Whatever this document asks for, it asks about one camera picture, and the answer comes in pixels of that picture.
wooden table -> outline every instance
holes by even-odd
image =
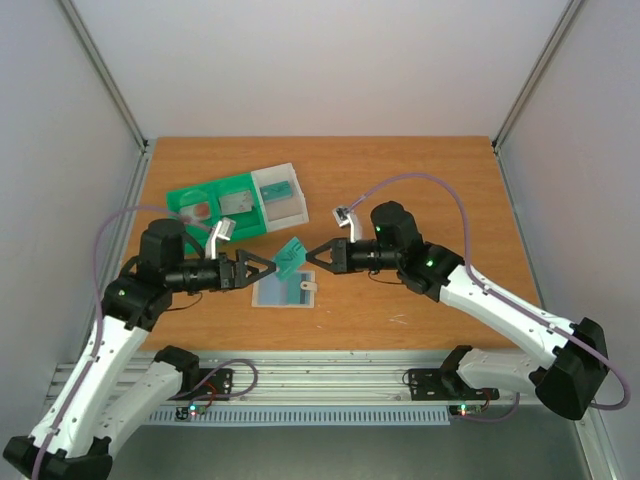
[[[310,222],[227,246],[271,258],[297,236],[307,249],[345,236],[331,214],[378,182],[400,173],[436,175],[458,191],[471,219],[474,265],[528,301],[536,295],[489,140],[486,137],[161,138],[141,204],[165,206],[165,193],[216,178],[292,162],[305,194]],[[425,240],[462,253],[460,215],[441,187],[422,179],[396,183],[359,208],[365,238],[369,213],[396,200],[412,212]],[[127,257],[157,216],[139,213]],[[509,341],[464,313],[436,304],[403,286],[374,283],[367,275],[333,276],[316,270],[313,309],[251,307],[252,289],[205,293],[196,306],[165,313],[144,345],[190,350],[445,349],[471,343],[508,347]],[[395,280],[391,272],[379,279]],[[174,306],[191,298],[174,296]]]

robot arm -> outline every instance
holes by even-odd
[[[357,222],[352,211],[339,207],[334,215],[340,226],[352,227],[350,238],[330,240],[310,251],[307,261],[335,274],[395,270],[398,279],[412,292],[468,313],[524,351],[524,354],[497,354],[468,346],[456,347],[440,369],[443,386],[452,399],[465,386],[503,388],[535,394],[565,418],[582,418],[608,369],[523,312],[546,318],[552,327],[578,338],[606,357],[604,333],[596,322],[585,318],[575,324],[545,312],[472,269],[473,275],[482,281],[483,285],[479,285],[469,275],[460,255],[423,241],[413,216],[396,202],[384,203],[371,212],[375,240],[359,238],[353,228]],[[330,263],[318,258],[327,251],[331,254]],[[497,295],[489,294],[489,289]]]
[[[10,439],[3,453],[6,460],[28,478],[39,454],[40,480],[108,477],[113,457],[148,415],[167,398],[190,391],[198,380],[198,357],[167,347],[127,393],[107,406],[120,373],[171,306],[172,294],[244,288],[275,272],[273,262],[244,250],[236,251],[235,260],[217,252],[216,240],[229,240],[233,227],[229,219],[218,222],[205,254],[180,221],[163,219],[149,224],[139,255],[107,286],[102,301],[104,320],[94,325],[63,391],[29,436]],[[194,246],[199,258],[185,259],[185,242]],[[52,431],[61,410],[65,414]]]

white clip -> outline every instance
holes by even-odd
[[[350,228],[350,243],[355,243],[362,238],[362,225],[360,225],[360,220],[358,220],[356,212],[349,210],[348,207],[340,206],[333,209],[333,216],[340,228]]]
[[[300,288],[302,290],[306,290],[308,292],[317,292],[318,291],[318,284],[314,283],[314,282],[301,282],[300,283]]]
[[[220,219],[218,223],[216,223],[211,230],[211,235],[209,235],[209,239],[207,240],[207,245],[205,247],[205,253],[207,258],[211,260],[215,260],[218,258],[218,249],[217,249],[217,241],[228,242],[231,240],[231,235],[233,234],[233,230],[236,228],[235,220],[231,220],[230,218],[223,217]]]

wire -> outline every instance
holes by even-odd
[[[402,285],[402,282],[387,282],[384,280],[376,280],[375,278],[373,278],[375,275],[378,275],[377,273],[373,273],[373,272],[368,272],[367,276],[369,277],[369,280],[372,280],[376,283],[384,283],[387,285]]]
[[[459,418],[460,420],[467,420],[469,422],[476,422],[476,423],[500,423],[500,422],[504,422],[505,420],[509,420],[511,417],[513,417],[518,411],[519,406],[520,406],[520,393],[516,393],[515,398],[513,400],[513,405],[511,406],[509,411],[501,417],[485,418],[485,417],[479,417],[476,415],[454,415],[452,416],[452,418]]]
[[[109,225],[111,225],[111,223],[113,223],[114,220],[116,220],[117,218],[119,218],[120,216],[126,213],[132,213],[139,210],[147,210],[151,212],[162,213],[163,215],[170,216],[170,217],[178,217],[180,220],[182,220],[185,223],[191,224],[207,232],[211,231],[211,227],[208,227],[203,223],[192,220],[189,217],[180,216],[177,213],[172,212],[171,210],[167,210],[166,208],[156,207],[153,205],[136,205],[133,207],[123,208],[122,210],[118,210],[117,212],[112,213],[104,220],[104,222],[102,222],[102,224],[100,225],[100,228],[98,228],[98,233],[96,234],[96,237],[93,241],[93,248],[91,252],[91,269],[92,269],[92,276],[93,276],[92,281],[93,281],[93,297],[95,302],[95,332],[96,332],[95,339],[93,341],[93,348],[89,353],[90,358],[86,361],[86,363],[82,367],[80,375],[78,375],[78,378],[76,379],[73,386],[71,387],[69,394],[67,395],[64,402],[58,409],[58,413],[54,417],[53,422],[51,423],[50,433],[48,433],[45,436],[44,440],[42,441],[42,445],[40,446],[40,449],[36,454],[35,461],[33,462],[33,469],[31,470],[32,480],[38,480],[40,476],[40,468],[42,467],[42,461],[44,460],[44,455],[47,452],[47,449],[51,445],[51,441],[53,440],[53,437],[54,437],[54,432],[58,430],[58,427],[64,420],[65,414],[69,410],[69,407],[73,403],[73,400],[76,398],[76,395],[80,390],[80,387],[82,386],[85,379],[87,378],[87,375],[89,374],[89,370],[91,370],[91,366],[93,365],[95,358],[98,355],[98,351],[100,350],[100,347],[102,345],[102,339],[104,336],[104,315],[102,312],[102,305],[100,302],[100,297],[101,297],[100,282],[98,280],[98,251],[100,249],[100,241],[102,240],[102,236],[106,232],[107,228],[109,227]]]
[[[453,187],[451,187],[451,185],[449,185],[447,182],[445,182],[444,180],[438,177],[435,177],[428,173],[422,173],[422,172],[404,173],[402,175],[396,175],[395,177],[391,177],[384,180],[383,182],[380,182],[378,185],[370,189],[368,192],[366,192],[364,195],[358,198],[355,202],[353,202],[349,207],[349,210],[354,210],[358,205],[364,202],[367,198],[369,198],[371,195],[376,193],[378,190],[386,187],[387,185],[397,182],[399,180],[405,180],[409,178],[424,178],[432,182],[435,182],[441,187],[443,187],[447,192],[449,192],[449,194],[456,201],[458,210],[460,211],[460,215],[462,217],[462,229],[463,229],[463,236],[464,236],[464,260],[465,260],[464,268],[467,272],[467,275],[469,275],[469,277],[471,278],[471,280],[473,280],[478,286],[480,286],[480,288],[482,288],[482,290],[485,293],[494,296],[498,300],[509,305],[514,310],[529,317],[534,322],[542,325],[544,328],[554,333],[557,333],[561,337],[572,342],[574,345],[577,345],[578,347],[582,348],[584,351],[589,353],[592,357],[594,357],[600,363],[604,364],[609,370],[613,372],[613,374],[616,377],[618,377],[618,380],[620,381],[620,385],[622,386],[622,392],[623,392],[622,400],[620,400],[618,403],[615,403],[613,405],[601,405],[593,402],[591,403],[591,407],[599,410],[621,410],[624,407],[626,407],[631,401],[631,386],[629,385],[628,380],[626,379],[624,374],[620,371],[620,369],[616,365],[614,365],[606,356],[602,355],[600,352],[592,348],[590,345],[587,345],[582,340],[565,332],[561,328],[553,325],[550,321],[538,315],[537,313],[532,312],[529,309],[519,305],[517,302],[514,302],[513,300],[503,295],[502,293],[496,290],[493,290],[489,285],[485,284],[480,278],[478,278],[478,276],[473,270],[473,266],[472,266],[473,264],[471,262],[471,228],[469,226],[469,217],[467,215],[466,209],[464,208],[464,204],[462,203],[462,199],[460,198],[458,193],[453,189]]]
[[[229,365],[233,365],[234,363],[241,363],[243,365],[248,366],[251,369],[251,371],[253,372],[253,380],[251,380],[251,385],[249,385],[247,388],[245,388],[241,392],[218,393],[218,394],[216,394],[216,397],[217,398],[235,398],[235,397],[241,397],[243,395],[246,395],[251,390],[256,388],[256,386],[258,385],[258,369],[256,368],[256,366],[250,360],[246,360],[244,358],[234,358],[233,360],[228,360],[226,362],[222,362],[216,368],[211,370],[209,373],[207,373],[207,375],[205,375],[205,377],[202,380],[200,380],[200,383],[198,383],[190,391],[179,393],[178,395],[174,395],[173,397],[169,398],[169,400],[179,400],[181,398],[186,397],[187,395],[191,395],[193,392],[198,390],[202,385],[207,383],[207,381],[211,377],[213,377],[216,373],[218,373],[221,369],[223,369],[225,367],[228,367]],[[194,398],[192,400],[196,400],[196,399],[202,400],[202,398],[203,397],[196,397],[196,398]]]
[[[491,405],[491,392],[488,388],[483,388],[484,396],[487,397],[487,401],[484,402],[484,405],[480,409],[481,412],[486,412],[489,409],[489,405]]]
[[[205,385],[207,387],[209,387],[211,389],[211,398],[209,398],[209,403],[207,403],[207,406],[204,407],[205,411],[209,409],[209,407],[211,406],[211,404],[213,403],[213,400],[216,398],[216,394],[218,393],[218,391],[216,390],[216,387],[214,387],[213,385],[211,385],[210,383],[205,383]]]
[[[181,310],[188,310],[188,309],[190,309],[191,307],[193,307],[193,306],[197,305],[198,303],[200,303],[200,301],[202,300],[202,297],[203,297],[202,292],[198,292],[198,295],[200,295],[200,296],[199,296],[196,300],[194,300],[193,302],[191,302],[189,305],[186,305],[186,306],[184,306],[184,307],[175,307],[175,308],[170,308],[170,309],[165,310],[165,311],[167,311],[167,312],[179,312],[179,311],[181,311]]]

green object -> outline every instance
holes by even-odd
[[[271,202],[277,202],[278,200],[293,197],[293,190],[291,190],[291,184],[284,181],[261,187],[260,195],[262,196],[262,201],[265,204],[269,204]]]
[[[211,217],[201,220],[201,223],[213,227],[222,217],[220,213],[219,198],[245,191],[250,191],[253,197],[253,208],[248,212],[227,215],[236,222],[231,241],[243,240],[267,233],[262,211],[259,207],[258,193],[255,189],[250,173],[243,173],[233,177],[221,178],[208,183],[181,188],[167,193],[167,207],[173,212],[180,212],[181,208],[206,202],[209,205]],[[207,243],[207,232],[196,227],[187,226],[187,232],[203,247]],[[194,253],[193,248],[187,245],[186,253]]]
[[[278,280],[286,280],[307,261],[307,249],[300,243],[298,237],[293,237],[276,253],[273,261],[278,267],[276,272]]]

